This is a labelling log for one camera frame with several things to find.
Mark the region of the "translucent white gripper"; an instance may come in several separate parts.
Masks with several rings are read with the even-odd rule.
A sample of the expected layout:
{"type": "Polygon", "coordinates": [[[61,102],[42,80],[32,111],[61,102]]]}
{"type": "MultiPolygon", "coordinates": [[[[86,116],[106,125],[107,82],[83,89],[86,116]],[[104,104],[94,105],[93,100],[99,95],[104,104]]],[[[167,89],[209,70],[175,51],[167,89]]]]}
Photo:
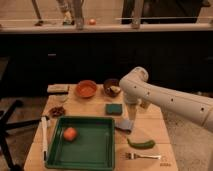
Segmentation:
{"type": "Polygon", "coordinates": [[[126,104],[129,119],[134,121],[136,119],[138,99],[129,94],[124,94],[124,102],[126,104]]]}

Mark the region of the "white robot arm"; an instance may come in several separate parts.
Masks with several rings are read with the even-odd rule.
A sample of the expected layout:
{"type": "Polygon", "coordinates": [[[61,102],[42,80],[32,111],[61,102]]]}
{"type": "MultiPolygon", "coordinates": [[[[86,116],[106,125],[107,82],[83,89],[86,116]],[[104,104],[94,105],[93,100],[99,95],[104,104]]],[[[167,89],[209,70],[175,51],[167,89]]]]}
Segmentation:
{"type": "Polygon", "coordinates": [[[139,99],[170,110],[213,133],[213,98],[176,91],[148,83],[148,72],[135,67],[119,82],[127,104],[139,99]]]}

